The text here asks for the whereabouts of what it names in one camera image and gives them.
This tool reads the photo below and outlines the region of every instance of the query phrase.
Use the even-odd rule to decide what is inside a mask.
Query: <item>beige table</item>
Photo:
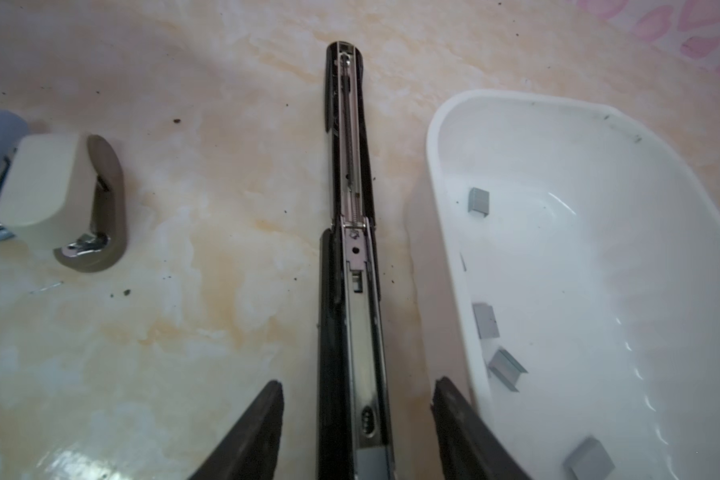
[[[276,476],[313,477],[334,40],[365,55],[400,478],[442,476],[402,222],[440,103],[500,88],[612,104],[720,207],[720,81],[564,0],[39,3],[0,2],[0,108],[113,143],[130,245],[86,275],[0,244],[0,478],[185,478],[272,378]]]

